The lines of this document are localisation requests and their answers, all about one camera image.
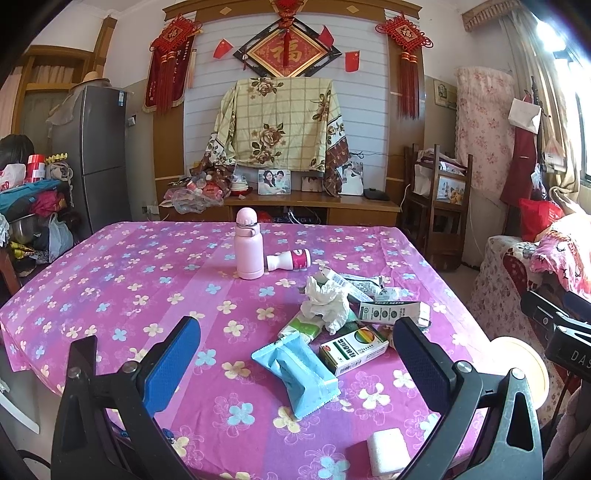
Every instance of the screw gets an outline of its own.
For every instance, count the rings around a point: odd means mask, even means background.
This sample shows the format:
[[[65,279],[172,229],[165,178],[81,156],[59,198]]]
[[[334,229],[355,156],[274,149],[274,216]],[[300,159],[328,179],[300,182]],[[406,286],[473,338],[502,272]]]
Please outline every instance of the screw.
[[[470,363],[462,361],[462,362],[457,363],[457,369],[460,372],[463,372],[465,374],[469,374],[472,371],[472,366],[470,365]]]
[[[80,377],[80,367],[72,367],[68,369],[68,378],[78,378]]]
[[[123,364],[123,367],[121,367],[121,370],[123,370],[124,373],[126,374],[132,374],[133,372],[135,372],[139,367],[139,363],[136,362],[135,360],[130,360],[129,362],[125,362]]]
[[[525,378],[525,373],[523,373],[523,370],[520,370],[519,368],[511,369],[511,375],[513,375],[517,380],[523,380]]]

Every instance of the gray refrigerator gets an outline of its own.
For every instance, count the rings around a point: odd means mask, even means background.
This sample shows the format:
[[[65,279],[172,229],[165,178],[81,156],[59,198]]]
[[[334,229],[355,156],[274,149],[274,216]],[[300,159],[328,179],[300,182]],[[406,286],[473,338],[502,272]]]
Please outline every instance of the gray refrigerator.
[[[127,93],[86,86],[74,104],[73,119],[54,125],[51,149],[67,153],[73,171],[74,211],[82,217],[80,240],[112,223],[131,221],[125,174]]]

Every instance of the wall picture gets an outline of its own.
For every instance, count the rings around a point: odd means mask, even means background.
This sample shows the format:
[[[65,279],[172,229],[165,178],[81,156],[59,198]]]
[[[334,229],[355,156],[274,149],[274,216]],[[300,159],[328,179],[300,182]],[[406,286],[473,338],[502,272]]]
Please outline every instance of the wall picture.
[[[322,192],[322,177],[302,177],[302,192]]]
[[[259,195],[287,195],[291,193],[289,170],[259,170]]]
[[[337,168],[343,181],[341,195],[363,195],[363,164],[350,161]]]
[[[435,105],[457,110],[457,87],[449,83],[433,80],[435,84]]]

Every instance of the straw hat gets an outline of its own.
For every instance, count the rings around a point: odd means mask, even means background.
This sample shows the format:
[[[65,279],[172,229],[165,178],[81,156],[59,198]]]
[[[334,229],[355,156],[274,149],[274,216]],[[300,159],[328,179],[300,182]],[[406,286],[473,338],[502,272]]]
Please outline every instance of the straw hat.
[[[74,85],[70,91],[72,91],[75,88],[78,88],[80,85],[86,85],[87,83],[90,82],[103,82],[103,83],[108,83],[108,85],[101,85],[101,86],[111,86],[111,81],[108,78],[104,78],[104,77],[100,77],[99,76],[99,72],[96,71],[92,71],[92,72],[88,72],[86,75],[84,75],[84,78],[82,79],[82,81],[80,83],[78,83],[77,85]]]

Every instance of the white sponge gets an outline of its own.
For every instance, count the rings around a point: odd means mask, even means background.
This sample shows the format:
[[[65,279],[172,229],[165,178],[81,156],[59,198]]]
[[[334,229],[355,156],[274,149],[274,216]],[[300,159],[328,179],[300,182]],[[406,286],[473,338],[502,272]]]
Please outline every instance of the white sponge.
[[[401,472],[410,463],[410,455],[399,429],[381,430],[368,438],[369,462],[373,476]]]

